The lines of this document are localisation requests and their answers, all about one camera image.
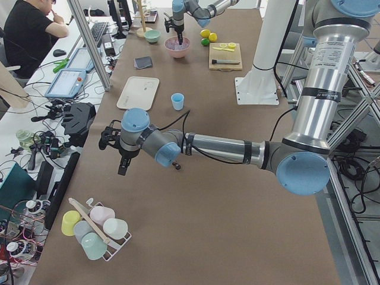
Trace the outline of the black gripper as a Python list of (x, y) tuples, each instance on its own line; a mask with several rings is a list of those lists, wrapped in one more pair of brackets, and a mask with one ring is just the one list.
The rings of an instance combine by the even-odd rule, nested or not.
[(178, 42), (180, 45), (183, 44), (183, 25), (175, 25), (175, 31), (177, 32), (177, 35), (178, 35)]
[(140, 152), (138, 147), (134, 147), (131, 150), (126, 150), (123, 147), (119, 147), (119, 154), (121, 155), (120, 164), (118, 167), (118, 175), (125, 176), (128, 167), (133, 158), (135, 158)]

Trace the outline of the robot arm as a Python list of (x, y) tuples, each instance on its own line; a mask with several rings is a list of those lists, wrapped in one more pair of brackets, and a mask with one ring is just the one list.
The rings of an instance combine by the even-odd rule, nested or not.
[(169, 32), (169, 29), (174, 29), (178, 36), (178, 42), (182, 45), (185, 13), (196, 19), (201, 27), (205, 27), (210, 23), (211, 18), (223, 13), (228, 7), (234, 6), (238, 2), (239, 0), (215, 1), (203, 8), (199, 5), (199, 1), (196, 0), (174, 0), (172, 1), (172, 16), (165, 20), (166, 31)]
[(312, 195), (328, 183), (327, 133), (341, 100), (356, 45), (370, 32), (378, 1), (307, 1), (302, 33), (304, 46), (315, 51), (300, 94), (292, 130), (281, 142), (231, 140), (159, 129), (140, 108), (127, 110), (117, 131), (119, 174), (145, 151), (162, 166), (180, 154), (202, 154), (227, 164), (254, 164), (273, 172), (289, 192)]

